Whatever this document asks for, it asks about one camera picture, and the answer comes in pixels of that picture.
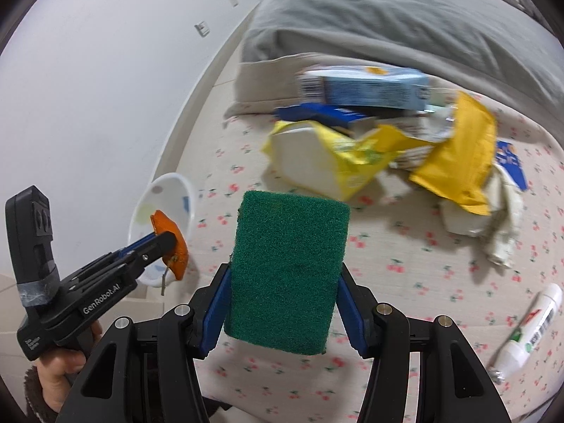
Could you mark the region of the brown fuzzy sleeve forearm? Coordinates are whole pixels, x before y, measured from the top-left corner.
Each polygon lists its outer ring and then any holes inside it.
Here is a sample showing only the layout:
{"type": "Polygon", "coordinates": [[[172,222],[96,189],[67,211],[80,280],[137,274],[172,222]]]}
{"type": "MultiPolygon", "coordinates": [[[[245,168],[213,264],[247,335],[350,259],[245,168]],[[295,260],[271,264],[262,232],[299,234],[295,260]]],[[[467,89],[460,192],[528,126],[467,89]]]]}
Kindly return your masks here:
{"type": "Polygon", "coordinates": [[[36,366],[28,369],[24,376],[24,392],[28,421],[33,423],[55,423],[58,413],[45,402],[43,388],[36,366]]]}

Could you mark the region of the person's left hand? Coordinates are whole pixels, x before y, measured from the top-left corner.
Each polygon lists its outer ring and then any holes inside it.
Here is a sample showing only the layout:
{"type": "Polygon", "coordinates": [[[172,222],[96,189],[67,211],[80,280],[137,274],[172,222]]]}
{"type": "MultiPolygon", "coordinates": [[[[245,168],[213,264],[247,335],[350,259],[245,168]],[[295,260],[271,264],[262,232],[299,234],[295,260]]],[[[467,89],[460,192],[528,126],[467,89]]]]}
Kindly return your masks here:
{"type": "Polygon", "coordinates": [[[72,349],[53,349],[35,361],[43,400],[52,411],[60,412],[72,386],[68,377],[80,372],[85,364],[84,353],[72,349]]]}

